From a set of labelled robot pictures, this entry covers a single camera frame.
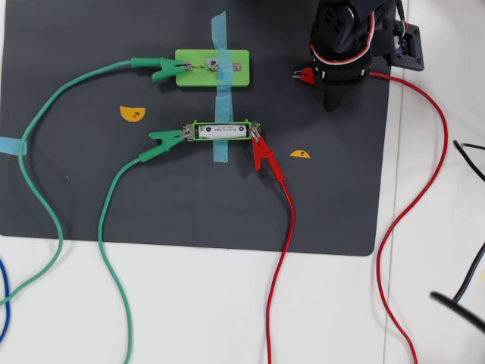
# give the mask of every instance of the black wire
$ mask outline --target black wire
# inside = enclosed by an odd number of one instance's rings
[[[460,306],[455,301],[451,300],[446,296],[443,296],[441,293],[438,293],[438,292],[431,292],[431,298],[434,298],[442,305],[448,307],[453,312],[460,315],[462,318],[470,322],[475,328],[477,328],[478,330],[482,331],[485,334],[485,322],[483,322],[475,314],[468,311],[465,307]]]
[[[462,157],[465,159],[465,161],[468,163],[468,165],[471,167],[471,169],[474,170],[474,172],[482,179],[483,182],[485,182],[485,175],[480,171],[480,169],[477,168],[477,166],[471,161],[470,157],[468,157],[468,154],[465,153],[463,150],[462,146],[460,143],[458,143],[456,140],[453,140],[453,144],[455,145],[456,149],[460,152]],[[476,148],[476,149],[483,149],[485,148],[480,147],[480,146],[475,146],[473,144],[463,144],[463,146],[470,146],[471,148]]]
[[[475,256],[473,263],[471,263],[471,267],[468,270],[468,273],[465,277],[465,280],[463,281],[463,284],[460,287],[460,289],[458,290],[458,292],[456,293],[456,295],[453,297],[453,301],[458,303],[458,301],[462,299],[463,293],[465,293],[465,291],[467,290],[468,285],[470,284],[471,279],[473,278],[473,274],[477,270],[477,267],[480,264],[480,260],[483,258],[484,254],[485,254],[485,243],[482,245],[477,256]]]
[[[397,14],[401,18],[401,20],[404,20],[404,7],[402,6],[402,0],[396,0],[396,6],[397,6]]]
[[[467,146],[468,148],[485,150],[485,146],[475,146],[474,144],[463,143],[462,146]]]

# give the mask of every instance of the white surface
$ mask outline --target white surface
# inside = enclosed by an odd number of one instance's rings
[[[453,297],[485,240],[485,184],[451,144],[485,145],[485,44],[483,0],[411,0],[408,19],[423,35],[426,70],[405,72],[406,80],[425,89],[442,107],[449,124],[449,154],[443,173],[394,234],[391,307],[415,342],[426,364],[485,362],[485,337],[429,298],[432,290]],[[431,176],[442,148],[437,113],[419,95],[406,90],[396,211],[402,211]],[[485,153],[467,150],[485,170]],[[461,303],[485,318],[482,264]],[[412,363],[405,341],[386,335],[385,363]]]
[[[452,138],[484,144],[480,66],[485,51],[478,37],[485,4],[467,3],[412,0],[408,19],[422,29],[427,69],[405,75],[443,106]],[[401,70],[393,73],[402,75]],[[394,211],[400,211],[429,178],[440,148],[440,128],[426,101],[411,91],[402,97],[401,86],[391,85],[378,243]],[[485,155],[473,154],[485,165]],[[436,187],[393,238],[391,305],[416,339],[423,362],[485,360],[483,338],[428,298],[433,289],[450,296],[458,289],[485,238],[483,228],[480,231],[484,202],[485,186],[450,149]],[[56,244],[0,237],[0,256],[11,286],[40,270]],[[115,243],[106,249],[133,313],[132,364],[266,362],[264,308],[279,254]],[[390,251],[383,260],[386,283]],[[411,362],[391,324],[385,330],[374,261],[375,256],[287,256],[271,315],[275,363],[376,364],[384,357],[389,364]],[[463,302],[485,317],[484,290],[485,285],[475,280]],[[105,364],[124,358],[124,308],[97,243],[67,242],[50,273],[12,306],[10,331],[0,347],[2,363]]]

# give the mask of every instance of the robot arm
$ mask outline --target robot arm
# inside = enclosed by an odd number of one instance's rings
[[[386,18],[394,6],[401,22]],[[401,0],[320,0],[310,53],[312,84],[324,91],[325,110],[339,108],[349,89],[367,77],[373,57],[422,71],[419,36],[419,29],[405,22]]]

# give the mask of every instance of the blue tape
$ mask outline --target blue tape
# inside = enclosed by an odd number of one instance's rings
[[[215,98],[215,123],[233,122],[233,96],[230,87],[233,85],[233,54],[227,50],[226,12],[212,18],[212,42],[217,50],[217,96]],[[227,163],[227,141],[213,142],[214,162]]]
[[[0,153],[18,155],[20,150],[20,140],[0,136]],[[23,155],[27,154],[27,145],[23,146]]]

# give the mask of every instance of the yellow semicircle sticker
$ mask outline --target yellow semicircle sticker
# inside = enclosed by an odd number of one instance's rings
[[[291,153],[290,156],[296,158],[310,158],[310,155],[304,150],[296,150],[295,152]]]
[[[145,108],[127,108],[120,106],[120,113],[124,120],[130,123],[136,123],[145,116]]]

